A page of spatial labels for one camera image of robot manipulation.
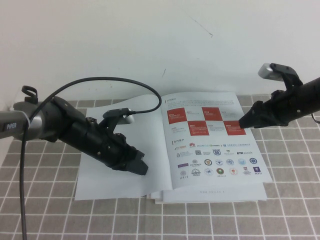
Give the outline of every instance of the table surface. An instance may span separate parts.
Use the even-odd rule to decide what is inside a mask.
[[[268,95],[238,96],[243,111]],[[70,101],[81,112],[121,100]],[[25,205],[29,240],[320,240],[320,128],[311,117],[252,129],[274,182],[267,201],[154,204],[151,199],[74,201],[81,154],[61,141],[29,141]],[[0,239],[20,240],[14,140],[0,168]]]

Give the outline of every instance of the open booklet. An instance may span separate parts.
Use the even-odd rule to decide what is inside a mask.
[[[140,111],[157,103],[156,96],[142,95],[88,108],[86,115],[100,122],[108,110]],[[160,109],[134,115],[134,123],[117,125],[114,131],[145,153],[146,175],[112,170],[82,153],[75,199],[134,198],[165,190],[252,184],[263,189],[262,183],[272,179],[251,130],[239,127],[242,116],[232,92],[165,95]]]

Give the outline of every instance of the red block with text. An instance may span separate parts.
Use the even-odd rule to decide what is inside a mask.
[[[169,124],[186,122],[187,116],[184,107],[171,109],[167,111]]]
[[[191,136],[209,136],[206,121],[188,121]]]
[[[206,121],[222,121],[218,107],[202,107],[202,111]]]
[[[240,128],[239,121],[223,121],[226,133],[229,136],[246,135],[246,131]]]

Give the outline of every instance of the white page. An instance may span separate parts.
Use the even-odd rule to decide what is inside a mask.
[[[142,95],[110,106],[88,108],[86,115],[103,119],[111,109],[148,110],[158,104],[154,95]],[[114,133],[126,136],[129,145],[145,154],[148,165],[145,176],[116,171],[82,153],[75,200],[135,198],[149,193],[172,189],[170,165],[160,109],[134,115],[134,123],[117,125]]]
[[[151,199],[160,199],[162,197],[161,191],[152,192],[150,194]]]
[[[251,130],[226,130],[244,115],[234,93],[166,95],[161,112],[173,189],[272,181]]]
[[[197,187],[188,190],[162,191],[163,203],[243,202],[267,200],[263,183],[234,185],[229,187]]]

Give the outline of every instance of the logo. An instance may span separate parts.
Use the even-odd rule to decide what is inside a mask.
[[[235,168],[230,168],[229,172],[230,172],[231,175],[237,175],[238,174],[238,170],[235,169]]]
[[[260,167],[254,166],[254,167],[253,167],[253,170],[254,170],[255,175],[260,175],[260,174],[261,174]]]
[[[179,153],[176,154],[177,158],[179,158],[179,157],[185,157],[185,156],[190,156],[190,155],[192,155],[192,153],[189,152],[189,151],[182,151],[182,152],[179,152]]]
[[[249,147],[250,143],[222,144],[224,147]]]
[[[230,150],[225,150],[225,152],[223,153],[224,155],[230,156],[233,155],[233,152],[230,152]]]
[[[204,160],[204,164],[207,166],[211,166],[212,165],[212,161],[210,159],[206,159]]]
[[[252,163],[252,164],[257,164],[257,162],[258,162],[257,159],[255,159],[255,158],[253,158],[253,157],[250,158],[249,161],[250,161],[250,163]]]
[[[6,130],[10,130],[10,129],[15,129],[17,127],[17,123],[14,122],[14,123],[8,123],[6,125]]]
[[[191,171],[191,174],[193,175],[193,176],[200,176],[200,171],[199,171],[199,169],[193,169],[192,171]]]
[[[216,156],[220,156],[221,155],[220,149],[212,149],[212,151],[213,151],[213,154],[216,155]]]
[[[185,149],[187,146],[177,146],[174,150]]]
[[[224,161],[222,161],[221,159],[217,159],[215,160],[215,163],[218,165],[218,166],[221,166],[224,164]]]
[[[236,154],[238,154],[238,155],[252,154],[252,151],[238,151]]]
[[[244,172],[243,172],[244,175],[251,175],[251,172],[248,171],[248,167],[244,166],[243,170],[244,170]]]
[[[204,170],[205,175],[212,176],[214,174],[214,171],[211,168],[206,168]]]
[[[232,159],[227,159],[226,160],[226,164],[228,164],[229,166],[234,165],[235,162]]]
[[[222,175],[222,174],[225,173],[225,171],[224,171],[222,168],[217,168],[217,169],[216,169],[216,172],[217,172],[218,174],[220,174],[220,175]]]
[[[190,164],[190,166],[192,167],[199,167],[201,165],[201,163],[198,163],[198,160],[194,159],[192,160],[192,164]]]
[[[240,165],[245,165],[245,164],[246,164],[246,160],[244,160],[243,158],[239,158],[239,159],[238,159],[238,163],[239,163]]]
[[[178,168],[182,168],[182,167],[188,167],[189,163],[183,163],[183,164],[179,164]]]

